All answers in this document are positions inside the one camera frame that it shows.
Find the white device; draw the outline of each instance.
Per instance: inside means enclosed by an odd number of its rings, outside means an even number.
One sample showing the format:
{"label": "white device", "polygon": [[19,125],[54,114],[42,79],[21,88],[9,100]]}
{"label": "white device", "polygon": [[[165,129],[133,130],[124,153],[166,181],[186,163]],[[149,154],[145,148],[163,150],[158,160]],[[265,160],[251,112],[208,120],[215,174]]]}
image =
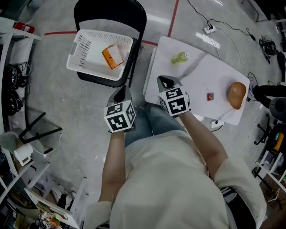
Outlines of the white device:
{"label": "white device", "polygon": [[24,144],[18,149],[14,150],[15,157],[20,162],[21,166],[26,165],[31,160],[33,148],[30,143]]}
{"label": "white device", "polygon": [[163,108],[170,116],[175,116],[189,111],[189,96],[182,87],[163,91],[158,97]]}
{"label": "white device", "polygon": [[105,107],[104,119],[112,133],[132,128],[136,114],[131,100]]}
{"label": "white device", "polygon": [[204,28],[205,34],[211,34],[211,33],[215,32],[215,31],[216,31],[216,28],[214,26],[213,26],[212,29],[210,29],[209,27]]}

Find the black stand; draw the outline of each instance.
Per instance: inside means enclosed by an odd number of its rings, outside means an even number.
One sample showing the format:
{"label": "black stand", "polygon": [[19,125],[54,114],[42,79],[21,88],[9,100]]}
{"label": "black stand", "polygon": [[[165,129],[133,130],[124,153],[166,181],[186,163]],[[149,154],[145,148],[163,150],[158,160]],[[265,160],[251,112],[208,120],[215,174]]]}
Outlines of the black stand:
{"label": "black stand", "polygon": [[[43,113],[42,113],[39,117],[37,117],[30,125],[28,125],[28,127],[27,127],[25,130],[23,130],[23,132],[22,132],[21,134],[19,134],[19,139],[20,139],[24,144],[29,143],[29,142],[31,142],[31,141],[39,140],[39,139],[41,139],[41,138],[43,138],[43,137],[45,137],[45,136],[48,136],[48,135],[51,135],[51,134],[54,134],[54,133],[56,133],[56,132],[59,132],[59,131],[63,130],[62,128],[59,127],[59,128],[57,128],[57,129],[55,129],[55,130],[48,131],[48,132],[43,133],[43,134],[36,134],[35,137],[31,137],[31,138],[28,138],[28,139],[24,139],[24,138],[23,138],[24,135],[25,135],[28,131],[30,131],[30,130],[32,129],[32,127],[33,127],[42,117],[44,117],[45,115],[46,115],[46,113],[43,112]],[[48,153],[48,152],[50,152],[50,151],[52,151],[52,150],[53,150],[53,148],[50,148],[50,149],[46,150],[46,151],[44,152],[44,154],[46,154],[46,153]]]}
{"label": "black stand", "polygon": [[271,126],[270,126],[270,124],[269,124],[269,123],[270,123],[269,114],[266,114],[266,117],[268,118],[268,119],[267,119],[266,129],[263,129],[260,124],[257,125],[257,127],[264,132],[264,135],[260,138],[260,140],[259,140],[258,142],[256,142],[256,141],[254,142],[255,145],[258,145],[260,142],[265,143],[267,137],[269,136],[269,133],[270,133],[270,130],[271,130]]}

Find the beige shirt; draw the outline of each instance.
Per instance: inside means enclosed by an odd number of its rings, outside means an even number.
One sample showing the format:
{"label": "beige shirt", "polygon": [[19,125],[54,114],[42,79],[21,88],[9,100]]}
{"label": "beige shirt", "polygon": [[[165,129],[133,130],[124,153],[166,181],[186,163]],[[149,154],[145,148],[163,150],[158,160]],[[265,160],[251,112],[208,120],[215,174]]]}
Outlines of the beige shirt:
{"label": "beige shirt", "polygon": [[245,162],[227,159],[214,181],[187,133],[170,131],[126,148],[127,181],[111,202],[89,206],[84,229],[228,229],[220,188],[233,187],[260,227],[266,202]]}

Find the fire extinguisher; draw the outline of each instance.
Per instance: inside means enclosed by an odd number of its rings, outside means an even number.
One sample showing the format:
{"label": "fire extinguisher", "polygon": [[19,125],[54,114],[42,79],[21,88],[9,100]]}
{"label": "fire extinguisher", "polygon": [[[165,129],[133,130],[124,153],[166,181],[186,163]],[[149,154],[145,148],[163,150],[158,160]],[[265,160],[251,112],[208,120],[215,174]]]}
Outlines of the fire extinguisher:
{"label": "fire extinguisher", "polygon": [[25,31],[25,32],[30,33],[30,34],[32,34],[35,31],[35,27],[30,26],[30,25],[26,25],[26,24],[19,22],[19,21],[17,21],[15,23],[14,28],[17,30]]}

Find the jeans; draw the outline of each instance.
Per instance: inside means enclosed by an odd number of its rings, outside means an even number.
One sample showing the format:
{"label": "jeans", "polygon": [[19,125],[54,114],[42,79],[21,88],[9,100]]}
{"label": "jeans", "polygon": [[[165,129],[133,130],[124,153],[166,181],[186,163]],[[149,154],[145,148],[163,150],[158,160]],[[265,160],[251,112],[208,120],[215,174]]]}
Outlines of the jeans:
{"label": "jeans", "polygon": [[143,138],[184,128],[159,105],[148,103],[144,110],[138,109],[135,119],[136,131],[127,132],[125,147]]}

